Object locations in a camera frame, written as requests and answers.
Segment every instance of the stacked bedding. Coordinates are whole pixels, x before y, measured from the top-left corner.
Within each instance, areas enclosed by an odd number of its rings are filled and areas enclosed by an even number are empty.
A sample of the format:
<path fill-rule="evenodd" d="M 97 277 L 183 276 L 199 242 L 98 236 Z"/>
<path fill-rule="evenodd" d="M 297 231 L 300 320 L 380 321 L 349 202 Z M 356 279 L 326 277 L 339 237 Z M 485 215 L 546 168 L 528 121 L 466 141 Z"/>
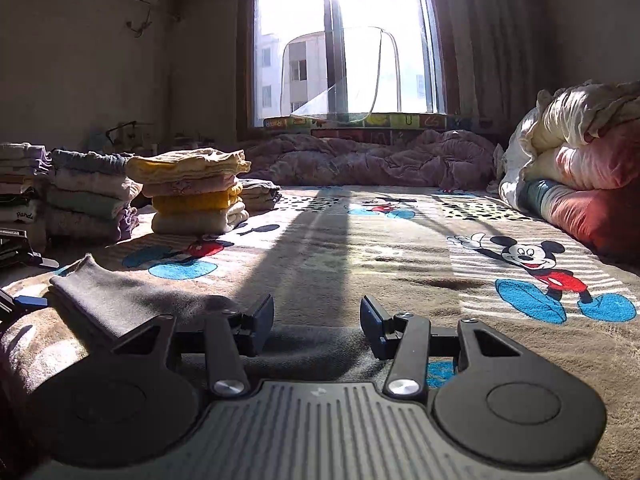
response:
<path fill-rule="evenodd" d="M 511 206 L 601 254 L 638 258 L 640 82 L 541 92 L 505 161 L 500 195 Z"/>
<path fill-rule="evenodd" d="M 27 231 L 37 251 L 47 242 L 41 196 L 50 168 L 44 146 L 0 144 L 0 227 Z"/>
<path fill-rule="evenodd" d="M 240 184 L 242 184 L 240 198 L 249 213 L 270 211 L 282 198 L 280 186 L 276 186 L 270 180 L 241 178 Z"/>
<path fill-rule="evenodd" d="M 154 232 L 222 235 L 249 218 L 236 178 L 249 168 L 243 151 L 201 148 L 134 156 L 127 175 L 141 182 L 142 193 L 152 199 L 157 211 L 151 225 Z"/>
<path fill-rule="evenodd" d="M 126 176 L 129 157 L 53 150 L 51 158 L 47 231 L 92 241 L 131 238 L 138 218 L 130 204 L 142 184 Z"/>

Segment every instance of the mickey mouse hand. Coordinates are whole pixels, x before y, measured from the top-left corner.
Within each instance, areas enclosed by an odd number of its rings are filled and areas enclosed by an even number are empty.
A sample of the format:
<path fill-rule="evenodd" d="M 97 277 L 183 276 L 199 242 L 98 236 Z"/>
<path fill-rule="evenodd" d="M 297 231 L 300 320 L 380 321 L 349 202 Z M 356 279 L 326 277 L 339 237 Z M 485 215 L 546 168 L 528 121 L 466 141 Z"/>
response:
<path fill-rule="evenodd" d="M 458 236 L 450 236 L 447 238 L 450 242 L 455 243 L 465 249 L 471 249 L 473 251 L 477 251 L 478 249 L 482 249 L 482 239 L 484 238 L 484 233 L 476 233 L 471 238 L 468 236 L 458 235 Z"/>

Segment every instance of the yellow folded garment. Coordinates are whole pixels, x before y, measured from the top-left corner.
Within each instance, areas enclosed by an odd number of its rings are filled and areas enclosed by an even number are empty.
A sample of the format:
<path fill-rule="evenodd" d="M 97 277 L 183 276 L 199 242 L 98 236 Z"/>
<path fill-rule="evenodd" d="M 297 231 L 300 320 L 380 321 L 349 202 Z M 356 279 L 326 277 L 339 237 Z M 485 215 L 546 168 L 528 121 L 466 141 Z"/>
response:
<path fill-rule="evenodd" d="M 126 165 L 127 176 L 140 184 L 246 173 L 250 168 L 251 163 L 244 160 L 243 150 L 224 153 L 213 148 L 180 150 L 150 157 L 133 156 Z"/>
<path fill-rule="evenodd" d="M 164 215 L 185 211 L 220 210 L 231 207 L 240 200 L 242 184 L 239 182 L 224 191 L 184 196 L 155 196 L 151 199 L 156 211 Z"/>

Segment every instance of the striped pattern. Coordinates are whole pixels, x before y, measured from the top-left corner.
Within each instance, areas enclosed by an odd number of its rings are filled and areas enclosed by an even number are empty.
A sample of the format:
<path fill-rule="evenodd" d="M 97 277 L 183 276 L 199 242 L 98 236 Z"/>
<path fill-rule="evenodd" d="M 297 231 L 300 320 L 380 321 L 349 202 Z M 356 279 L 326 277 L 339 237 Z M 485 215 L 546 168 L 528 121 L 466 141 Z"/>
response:
<path fill-rule="evenodd" d="M 539 245 L 545 240 L 557 238 L 555 237 L 529 237 L 518 238 L 521 244 Z M 484 248 L 491 249 L 495 252 L 501 252 L 502 247 L 492 244 L 488 238 L 482 240 Z M 453 242 L 449 244 L 449 256 L 451 267 L 455 276 L 459 278 L 472 278 L 485 285 L 476 288 L 472 294 L 460 292 L 460 309 L 462 312 L 479 316 L 494 316 L 507 319 L 529 319 L 525 314 L 515 310 L 509 303 L 504 301 L 495 290 L 495 280 L 519 280 L 521 282 L 532 283 L 540 290 L 546 290 L 543 283 L 529 276 L 523 269 L 508 264 L 492 260 L 482 254 L 477 254 L 473 250 L 460 247 Z M 616 293 L 626 296 L 636 307 L 636 311 L 640 307 L 638 298 L 631 293 L 628 286 L 616 278 L 612 278 L 599 265 L 599 261 L 589 253 L 584 246 L 572 240 L 562 238 L 562 245 L 566 251 L 562 254 L 556 254 L 558 264 L 557 269 L 566 269 L 574 273 L 574 276 L 588 286 L 592 296 L 600 296 L 606 293 Z M 565 292 L 562 296 L 562 306 L 566 311 L 568 318 L 583 317 L 578 307 L 578 295 L 573 292 Z"/>

